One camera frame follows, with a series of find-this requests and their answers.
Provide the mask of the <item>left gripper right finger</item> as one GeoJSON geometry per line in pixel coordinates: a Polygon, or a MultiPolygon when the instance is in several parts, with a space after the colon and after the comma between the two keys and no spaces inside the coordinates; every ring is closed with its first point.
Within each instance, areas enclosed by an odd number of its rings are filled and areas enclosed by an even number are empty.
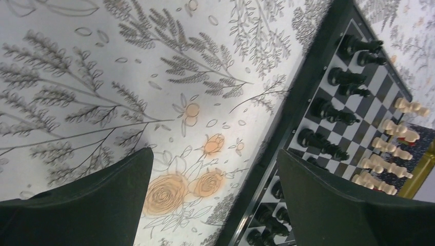
{"type": "Polygon", "coordinates": [[[280,150],[297,245],[434,245],[434,204],[374,191],[280,150]]]}

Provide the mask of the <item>black white chess board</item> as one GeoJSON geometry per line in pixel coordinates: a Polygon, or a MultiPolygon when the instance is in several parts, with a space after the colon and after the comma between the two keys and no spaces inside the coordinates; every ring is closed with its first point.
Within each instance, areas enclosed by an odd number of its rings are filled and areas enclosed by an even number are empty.
{"type": "MultiPolygon", "coordinates": [[[[355,1],[333,1],[293,80],[278,127],[262,147],[215,245],[296,245],[276,163],[279,150],[287,149],[336,176],[350,179],[360,173],[362,158],[380,154],[371,146],[373,139],[390,139],[381,124],[386,119],[398,123],[403,114],[394,102],[400,97],[411,100],[411,94],[391,62],[361,67],[357,57],[362,51],[351,56],[343,53],[340,46],[345,35],[355,35],[364,42],[377,40],[355,1]],[[328,82],[329,71],[336,67],[367,76],[359,88],[368,89],[371,95],[340,95],[339,86],[328,82]],[[313,116],[310,109],[319,97],[331,101],[337,110],[354,114],[361,122],[348,126],[313,116]],[[321,133],[340,146],[349,159],[336,160],[316,148],[300,146],[297,136],[304,128],[321,133]]],[[[372,54],[386,58],[383,49],[372,54]]]]}

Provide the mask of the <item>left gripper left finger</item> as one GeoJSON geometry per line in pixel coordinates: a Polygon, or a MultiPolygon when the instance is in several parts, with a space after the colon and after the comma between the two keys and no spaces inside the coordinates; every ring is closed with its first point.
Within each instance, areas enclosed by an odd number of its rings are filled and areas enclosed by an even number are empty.
{"type": "Polygon", "coordinates": [[[133,245],[153,151],[29,199],[1,202],[1,245],[133,245]]]}

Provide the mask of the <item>gold tin box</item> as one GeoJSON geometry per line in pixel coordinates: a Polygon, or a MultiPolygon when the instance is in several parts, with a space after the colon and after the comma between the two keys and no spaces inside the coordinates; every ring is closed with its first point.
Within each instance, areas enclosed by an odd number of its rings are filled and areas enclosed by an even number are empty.
{"type": "Polygon", "coordinates": [[[415,142],[408,142],[404,138],[391,137],[389,142],[409,152],[412,159],[404,160],[394,157],[392,153],[382,153],[380,156],[387,162],[393,162],[400,167],[405,167],[413,178],[398,178],[393,173],[384,171],[375,174],[375,177],[395,186],[398,190],[397,196],[413,199],[434,167],[434,129],[419,126],[412,123],[402,123],[409,131],[415,131],[420,139],[415,142]]]}

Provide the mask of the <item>white chess piece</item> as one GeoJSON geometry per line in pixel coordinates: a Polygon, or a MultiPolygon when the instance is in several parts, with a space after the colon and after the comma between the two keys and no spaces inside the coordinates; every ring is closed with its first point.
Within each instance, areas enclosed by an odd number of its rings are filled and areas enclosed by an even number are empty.
{"type": "Polygon", "coordinates": [[[390,119],[384,120],[381,124],[381,128],[385,130],[388,135],[403,138],[407,142],[415,142],[420,139],[419,133],[407,128],[403,124],[395,124],[390,119]]]}
{"type": "Polygon", "coordinates": [[[391,153],[394,157],[399,157],[403,160],[411,160],[413,158],[413,155],[409,152],[402,150],[400,147],[388,143],[379,137],[375,137],[373,139],[373,141],[371,142],[371,146],[375,149],[379,149],[382,152],[391,153]]]}
{"type": "Polygon", "coordinates": [[[376,189],[379,191],[382,191],[388,195],[396,195],[398,190],[395,188],[395,186],[387,184],[384,181],[376,179],[374,176],[372,176],[367,171],[362,171],[360,174],[355,174],[351,182],[358,184],[360,186],[364,186],[368,189],[376,189]]]}
{"type": "Polygon", "coordinates": [[[372,154],[369,158],[362,158],[359,162],[359,166],[363,169],[372,169],[378,174],[386,170],[388,173],[392,173],[398,178],[413,178],[413,174],[408,172],[405,167],[400,167],[393,162],[387,162],[381,156],[376,154],[372,154]]]}
{"type": "Polygon", "coordinates": [[[399,109],[402,113],[415,113],[422,117],[426,117],[430,113],[430,109],[423,107],[419,102],[409,102],[403,97],[395,100],[394,107],[399,109]]]}

